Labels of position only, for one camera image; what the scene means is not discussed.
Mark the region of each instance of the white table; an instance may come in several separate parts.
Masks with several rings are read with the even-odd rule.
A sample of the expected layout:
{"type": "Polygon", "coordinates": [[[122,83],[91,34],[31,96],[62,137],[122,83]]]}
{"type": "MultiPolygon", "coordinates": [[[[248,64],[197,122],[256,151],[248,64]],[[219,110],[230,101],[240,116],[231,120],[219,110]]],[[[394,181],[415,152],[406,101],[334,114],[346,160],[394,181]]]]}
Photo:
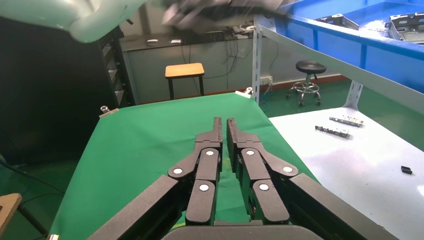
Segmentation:
{"type": "Polygon", "coordinates": [[[424,239],[424,152],[350,108],[269,120],[325,188],[400,240],[424,239]],[[363,120],[364,127],[329,120],[343,115],[363,120]],[[349,130],[352,139],[315,126],[349,130]]]}

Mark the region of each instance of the floor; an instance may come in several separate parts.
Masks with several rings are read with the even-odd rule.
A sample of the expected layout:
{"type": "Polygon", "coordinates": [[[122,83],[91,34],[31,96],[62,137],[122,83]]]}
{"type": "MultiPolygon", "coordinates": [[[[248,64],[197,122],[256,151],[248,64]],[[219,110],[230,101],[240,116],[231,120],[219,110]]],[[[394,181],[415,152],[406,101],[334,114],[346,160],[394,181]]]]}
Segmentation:
{"type": "MultiPolygon", "coordinates": [[[[296,94],[291,98],[285,98],[286,89],[274,90],[266,96],[266,102],[260,107],[271,118],[282,115],[304,113],[316,110],[337,108],[345,103],[349,91],[350,81],[338,81],[321,84],[321,106],[315,105],[315,99],[309,96],[305,99],[305,106],[299,107],[296,94]]],[[[412,145],[424,151],[424,115],[410,110],[387,97],[384,97],[370,89],[362,91],[359,110],[383,125],[393,133],[405,139],[412,145]]],[[[20,166],[19,169],[39,179],[53,184],[61,190],[65,190],[77,167],[78,160],[66,160],[52,163],[37,164],[32,166],[20,166]]],[[[13,173],[0,166],[0,195],[9,193],[21,193],[23,200],[41,196],[25,204],[25,207],[39,221],[49,229],[53,223],[55,214],[59,208],[62,197],[55,194],[54,190],[34,182],[19,174],[13,173]]],[[[5,233],[0,240],[33,240],[40,234],[17,213],[11,220],[5,233]]]]}

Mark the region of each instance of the green cloth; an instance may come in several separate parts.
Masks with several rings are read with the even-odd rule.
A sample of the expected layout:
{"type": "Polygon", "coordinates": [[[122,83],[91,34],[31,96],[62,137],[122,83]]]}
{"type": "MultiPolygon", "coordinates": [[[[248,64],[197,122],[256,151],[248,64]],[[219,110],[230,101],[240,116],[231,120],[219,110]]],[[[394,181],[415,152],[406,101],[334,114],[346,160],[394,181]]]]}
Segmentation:
{"type": "MultiPolygon", "coordinates": [[[[267,151],[315,179],[253,99],[227,93],[127,107],[99,120],[50,233],[60,240],[89,237],[190,154],[196,134],[210,131],[214,117],[222,118],[224,141],[227,119],[235,118],[239,129],[257,134],[267,151]]],[[[215,219],[248,222],[226,143],[223,146],[215,219]]]]}

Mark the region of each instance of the electrical outlet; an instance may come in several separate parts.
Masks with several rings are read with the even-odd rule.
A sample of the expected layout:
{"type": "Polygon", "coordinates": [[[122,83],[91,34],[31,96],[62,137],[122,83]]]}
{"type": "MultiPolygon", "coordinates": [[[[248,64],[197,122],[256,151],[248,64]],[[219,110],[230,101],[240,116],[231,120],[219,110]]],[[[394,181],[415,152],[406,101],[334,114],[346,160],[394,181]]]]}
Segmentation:
{"type": "Polygon", "coordinates": [[[260,82],[262,83],[262,85],[272,85],[273,84],[273,76],[271,76],[271,75],[261,76],[260,82]]]}

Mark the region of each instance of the blue metal shelf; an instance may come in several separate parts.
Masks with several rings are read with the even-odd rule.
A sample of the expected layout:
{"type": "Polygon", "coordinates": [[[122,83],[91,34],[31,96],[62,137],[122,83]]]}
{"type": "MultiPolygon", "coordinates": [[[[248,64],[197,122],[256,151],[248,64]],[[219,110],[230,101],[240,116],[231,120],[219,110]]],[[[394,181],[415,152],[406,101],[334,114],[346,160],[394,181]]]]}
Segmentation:
{"type": "Polygon", "coordinates": [[[424,0],[302,0],[293,3],[293,9],[295,16],[287,26],[275,22],[278,34],[424,93],[423,45],[390,39],[384,32],[355,31],[310,20],[343,14],[364,28],[373,22],[388,22],[391,15],[424,12],[424,0]]]}

